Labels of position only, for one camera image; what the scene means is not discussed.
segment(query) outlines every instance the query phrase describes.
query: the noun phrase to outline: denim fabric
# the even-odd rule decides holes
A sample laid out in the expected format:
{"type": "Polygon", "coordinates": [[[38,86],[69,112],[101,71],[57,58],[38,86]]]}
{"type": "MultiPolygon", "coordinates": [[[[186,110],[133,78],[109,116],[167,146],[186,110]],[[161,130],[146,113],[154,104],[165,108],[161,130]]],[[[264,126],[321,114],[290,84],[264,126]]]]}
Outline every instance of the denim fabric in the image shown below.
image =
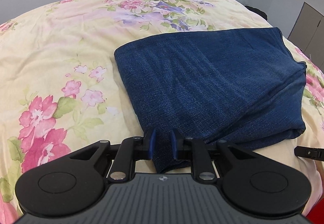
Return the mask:
{"type": "Polygon", "coordinates": [[[278,28],[161,34],[121,46],[115,59],[143,131],[158,130],[157,172],[188,165],[172,158],[172,128],[251,150],[305,130],[306,64],[278,28]]]}

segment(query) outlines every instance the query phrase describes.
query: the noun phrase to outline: gray ribbed panel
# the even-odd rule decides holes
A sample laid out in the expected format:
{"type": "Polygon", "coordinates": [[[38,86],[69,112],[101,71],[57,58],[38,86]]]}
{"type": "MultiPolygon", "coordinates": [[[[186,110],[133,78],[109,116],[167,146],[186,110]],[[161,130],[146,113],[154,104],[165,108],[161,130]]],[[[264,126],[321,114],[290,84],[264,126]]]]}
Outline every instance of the gray ribbed panel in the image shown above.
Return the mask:
{"type": "Polygon", "coordinates": [[[306,224],[301,215],[283,220],[256,219],[231,208],[217,188],[189,174],[141,174],[113,184],[87,211],[61,219],[25,215],[17,224],[306,224]]]}

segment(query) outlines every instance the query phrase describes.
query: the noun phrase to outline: red fabric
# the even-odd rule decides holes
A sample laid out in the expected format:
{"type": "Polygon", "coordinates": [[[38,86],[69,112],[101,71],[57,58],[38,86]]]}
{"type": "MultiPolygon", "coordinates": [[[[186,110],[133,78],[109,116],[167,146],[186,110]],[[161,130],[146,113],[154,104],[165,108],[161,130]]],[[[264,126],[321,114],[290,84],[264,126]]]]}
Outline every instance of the red fabric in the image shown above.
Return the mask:
{"type": "Polygon", "coordinates": [[[324,199],[312,208],[306,218],[314,224],[324,224],[324,199]]]}

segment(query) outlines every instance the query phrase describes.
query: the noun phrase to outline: bed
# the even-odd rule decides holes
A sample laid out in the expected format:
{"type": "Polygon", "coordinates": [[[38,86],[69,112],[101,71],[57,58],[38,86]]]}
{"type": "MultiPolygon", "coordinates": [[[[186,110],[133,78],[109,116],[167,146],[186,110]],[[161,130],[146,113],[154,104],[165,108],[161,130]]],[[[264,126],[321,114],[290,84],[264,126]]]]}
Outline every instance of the bed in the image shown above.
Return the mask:
{"type": "MultiPolygon", "coordinates": [[[[0,25],[0,223],[21,215],[14,186],[22,173],[101,139],[143,135],[114,59],[118,47],[161,33],[266,27],[235,0],[62,0],[0,25]]],[[[306,131],[256,152],[308,177],[307,215],[322,197],[324,164],[295,157],[294,148],[324,148],[324,75],[284,43],[307,63],[306,131]]],[[[136,171],[155,170],[139,161],[136,171]]]]}

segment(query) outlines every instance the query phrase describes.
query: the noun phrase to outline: cabinet door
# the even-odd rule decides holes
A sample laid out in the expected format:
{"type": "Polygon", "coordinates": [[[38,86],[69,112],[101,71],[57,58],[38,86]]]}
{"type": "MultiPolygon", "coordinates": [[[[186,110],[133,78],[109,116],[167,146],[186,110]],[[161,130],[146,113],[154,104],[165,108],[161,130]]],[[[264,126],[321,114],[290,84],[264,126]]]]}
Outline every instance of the cabinet door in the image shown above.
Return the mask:
{"type": "Polygon", "coordinates": [[[288,40],[293,42],[302,51],[305,51],[310,43],[322,15],[310,5],[304,3],[299,17],[291,31],[288,40]]]}
{"type": "Polygon", "coordinates": [[[324,18],[322,17],[314,36],[305,50],[305,55],[319,68],[324,67],[324,18]]]}

